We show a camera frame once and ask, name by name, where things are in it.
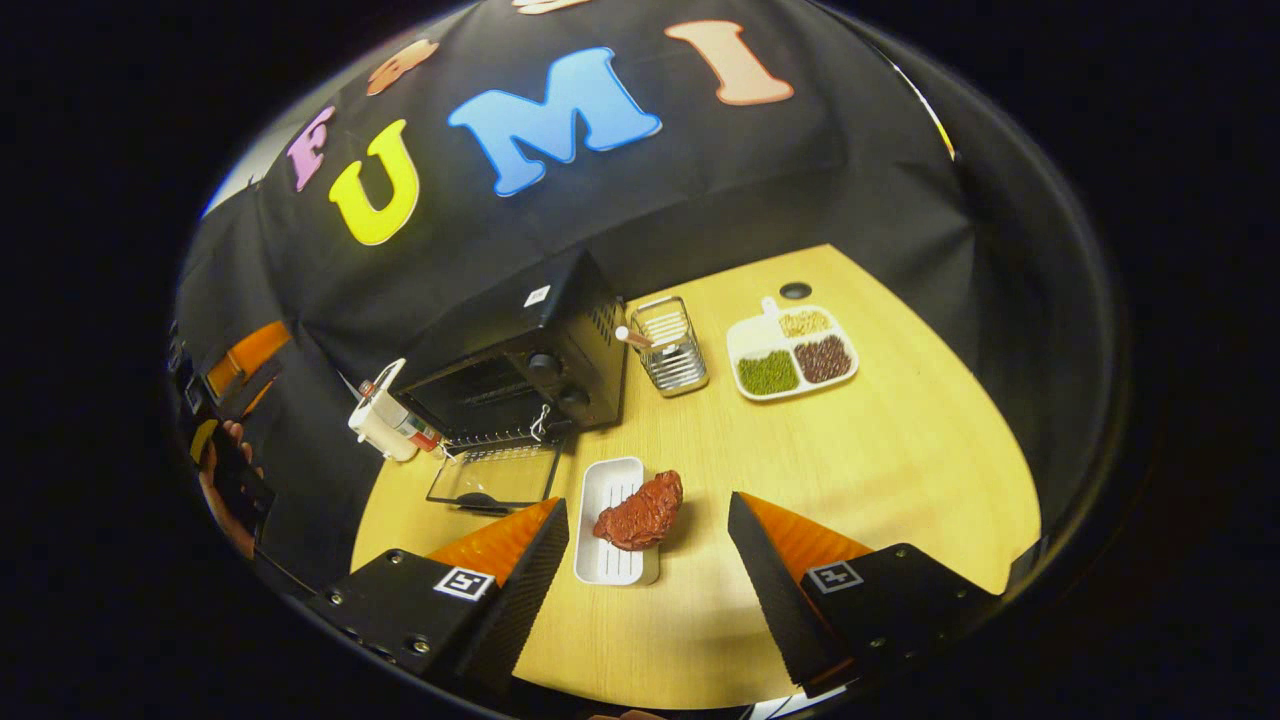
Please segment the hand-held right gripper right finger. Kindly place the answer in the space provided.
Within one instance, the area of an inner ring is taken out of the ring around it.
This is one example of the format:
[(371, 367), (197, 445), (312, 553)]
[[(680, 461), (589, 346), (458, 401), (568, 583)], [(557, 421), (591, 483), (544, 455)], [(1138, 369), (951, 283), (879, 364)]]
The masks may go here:
[(786, 671), (810, 696), (902, 676), (1001, 602), (914, 544), (872, 550), (745, 492), (727, 529)]

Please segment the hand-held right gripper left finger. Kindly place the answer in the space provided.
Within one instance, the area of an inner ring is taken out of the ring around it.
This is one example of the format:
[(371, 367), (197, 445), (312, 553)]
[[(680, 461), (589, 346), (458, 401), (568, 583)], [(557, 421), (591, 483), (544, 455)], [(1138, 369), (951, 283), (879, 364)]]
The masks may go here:
[(568, 541), (566, 501), (550, 497), (426, 556), (385, 550), (303, 606), (411, 676), (502, 694)]

